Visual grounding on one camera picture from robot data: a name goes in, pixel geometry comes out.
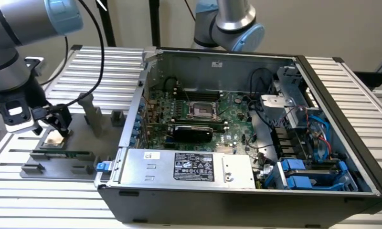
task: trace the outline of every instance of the blue cable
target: blue cable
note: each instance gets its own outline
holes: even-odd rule
[[[310,119],[316,120],[317,122],[320,122],[321,124],[324,124],[326,126],[326,141],[330,142],[330,124],[328,122],[325,122],[320,117],[317,117],[316,115],[310,115],[309,116]],[[326,152],[324,154],[324,159],[326,159],[329,156],[329,149],[326,149]]]

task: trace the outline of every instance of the green circuit board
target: green circuit board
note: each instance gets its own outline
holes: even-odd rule
[[[246,154],[246,139],[254,134],[254,128],[248,121],[248,102],[242,101],[242,95],[238,93],[225,93],[214,102],[177,100],[171,95],[162,91],[153,91],[150,99],[158,101],[154,113],[159,116],[149,125],[150,131],[150,149],[175,149],[186,151],[209,151],[224,152],[229,154]],[[190,106],[201,105],[215,107],[213,117],[194,116],[190,114]],[[207,126],[214,129],[213,141],[209,143],[177,143],[173,136],[169,135],[167,129],[173,119],[182,121],[182,125]],[[218,124],[205,124],[203,122],[217,121]]]

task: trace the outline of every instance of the white wall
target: white wall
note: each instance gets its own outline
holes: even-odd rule
[[[189,0],[193,10],[197,0]],[[250,0],[266,36],[258,52],[342,57],[355,70],[382,60],[382,0]],[[149,0],[114,0],[118,44],[151,45]],[[162,0],[162,46],[190,47],[194,21],[183,0]]]
[[[97,19],[98,19],[101,29],[103,31],[102,20],[101,20],[99,10],[97,7],[95,0],[84,0],[84,2],[89,5],[89,7],[90,7]],[[78,3],[78,5],[80,7],[80,12],[83,15],[84,27],[79,32],[76,32],[68,36],[70,47],[74,44],[99,46],[99,36],[98,36],[97,28],[95,28],[95,25],[93,23],[91,17],[89,15],[89,13],[86,12],[84,8],[82,7],[82,5],[79,3]],[[23,46],[19,48],[19,52],[23,55],[23,57],[40,56],[40,57],[46,58],[47,68],[44,70],[43,77],[39,78],[39,81],[44,82],[48,79],[48,77],[51,76],[52,72],[55,71],[56,67],[59,66],[59,64],[62,63],[62,61],[64,59],[64,56],[66,56],[64,37],[56,37],[56,38],[44,40],[39,43]]]

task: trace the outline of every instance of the warning label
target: warning label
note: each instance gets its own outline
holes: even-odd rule
[[[215,181],[211,154],[177,153],[174,179],[187,181]]]

